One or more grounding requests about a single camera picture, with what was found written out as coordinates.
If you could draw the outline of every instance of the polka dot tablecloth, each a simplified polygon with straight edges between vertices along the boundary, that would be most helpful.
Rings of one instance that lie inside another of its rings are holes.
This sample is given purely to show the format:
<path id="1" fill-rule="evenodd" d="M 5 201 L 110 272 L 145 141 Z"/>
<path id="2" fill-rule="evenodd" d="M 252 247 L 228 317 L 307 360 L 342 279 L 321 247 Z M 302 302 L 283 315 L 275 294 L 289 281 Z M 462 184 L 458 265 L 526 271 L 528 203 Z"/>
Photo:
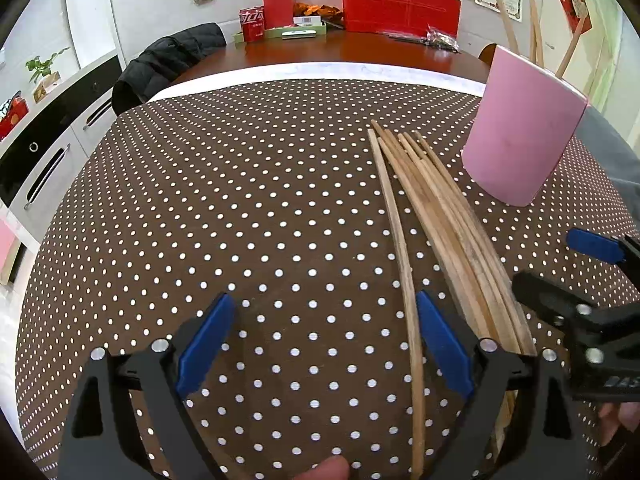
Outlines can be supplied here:
<path id="1" fill-rule="evenodd" d="M 68 402 L 92 348 L 139 350 L 227 291 L 238 304 L 235 326 L 202 390 L 186 401 L 223 470 L 291 478 L 341 453 L 359 478 L 408 476 L 412 378 L 398 265 L 366 136 L 371 119 L 426 136 L 510 274 L 541 272 L 602 307 L 638 300 L 617 268 L 562 242 L 573 226 L 635 233 L 591 155 L 572 140 L 533 204 L 505 206 L 460 161 L 478 103 L 425 86 L 288 80 L 121 116 L 58 209 L 24 301 L 17 397 L 36 464 L 56 476 Z M 453 308 L 430 243 L 394 186 L 415 286 Z M 527 318 L 538 349 L 561 347 L 561 333 Z M 425 357 L 429 461 L 463 403 Z M 171 476 L 142 396 L 132 399 L 154 469 Z M 596 475 L 595 406 L 577 407 Z"/>

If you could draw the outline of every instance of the blue clamp pad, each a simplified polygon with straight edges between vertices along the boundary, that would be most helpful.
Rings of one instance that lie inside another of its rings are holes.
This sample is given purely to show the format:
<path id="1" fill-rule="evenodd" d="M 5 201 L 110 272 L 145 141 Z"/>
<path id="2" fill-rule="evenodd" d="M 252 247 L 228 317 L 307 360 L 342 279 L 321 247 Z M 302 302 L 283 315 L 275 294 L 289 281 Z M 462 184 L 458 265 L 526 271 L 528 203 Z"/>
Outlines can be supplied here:
<path id="1" fill-rule="evenodd" d="M 196 392 L 204 381 L 220 346 L 234 322 L 236 304 L 224 294 L 202 321 L 187 348 L 178 359 L 178 380 L 175 389 L 181 399 Z"/>
<path id="2" fill-rule="evenodd" d="M 438 308 L 425 292 L 415 295 L 420 318 L 420 335 L 442 370 L 447 387 L 465 399 L 474 391 L 471 358 L 456 338 Z"/>
<path id="3" fill-rule="evenodd" d="M 566 244 L 571 250 L 611 265 L 616 265 L 625 259 L 625 253 L 617 240 L 582 229 L 570 229 L 566 234 Z"/>

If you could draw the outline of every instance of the black jacket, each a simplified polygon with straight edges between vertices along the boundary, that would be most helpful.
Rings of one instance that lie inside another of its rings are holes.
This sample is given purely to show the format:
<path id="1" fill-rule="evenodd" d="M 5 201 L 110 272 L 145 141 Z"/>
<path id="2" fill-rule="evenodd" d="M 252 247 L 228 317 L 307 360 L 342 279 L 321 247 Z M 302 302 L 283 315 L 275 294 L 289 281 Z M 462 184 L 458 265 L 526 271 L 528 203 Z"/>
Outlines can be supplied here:
<path id="1" fill-rule="evenodd" d="M 113 110 L 117 115 L 146 103 L 167 88 L 180 74 L 226 46 L 215 23 L 204 23 L 161 38 L 131 61 L 113 87 Z"/>

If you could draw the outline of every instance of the potted plant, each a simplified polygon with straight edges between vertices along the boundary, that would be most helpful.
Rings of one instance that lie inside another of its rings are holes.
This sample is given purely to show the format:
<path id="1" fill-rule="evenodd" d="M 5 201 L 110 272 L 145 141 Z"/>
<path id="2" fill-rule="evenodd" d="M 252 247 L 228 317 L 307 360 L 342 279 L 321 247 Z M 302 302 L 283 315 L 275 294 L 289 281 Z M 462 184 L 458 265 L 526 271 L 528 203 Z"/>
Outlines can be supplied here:
<path id="1" fill-rule="evenodd" d="M 61 54 L 64 54 L 67 50 L 69 50 L 69 47 L 63 48 L 60 52 L 53 53 L 51 57 L 44 62 L 40 60 L 40 56 L 36 56 L 25 63 L 29 72 L 33 72 L 30 82 L 37 82 L 38 79 L 41 77 L 43 78 L 40 84 L 33 91 L 33 98 L 37 103 L 42 101 L 42 99 L 47 95 L 47 88 L 60 80 L 60 72 L 51 73 L 51 66 L 55 59 Z"/>

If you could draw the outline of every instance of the hand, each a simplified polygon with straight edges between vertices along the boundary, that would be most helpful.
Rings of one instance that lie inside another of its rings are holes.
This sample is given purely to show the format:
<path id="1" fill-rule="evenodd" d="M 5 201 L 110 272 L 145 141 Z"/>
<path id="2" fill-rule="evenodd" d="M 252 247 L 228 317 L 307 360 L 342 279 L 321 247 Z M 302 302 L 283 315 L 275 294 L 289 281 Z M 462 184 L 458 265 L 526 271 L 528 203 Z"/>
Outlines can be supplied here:
<path id="1" fill-rule="evenodd" d="M 620 425 L 634 432 L 640 422 L 640 403 L 603 404 L 598 412 L 600 417 L 600 445 L 606 446 L 616 434 Z"/>
<path id="2" fill-rule="evenodd" d="M 296 476 L 293 480 L 348 480 L 349 463 L 341 456 L 332 456 L 314 469 Z"/>

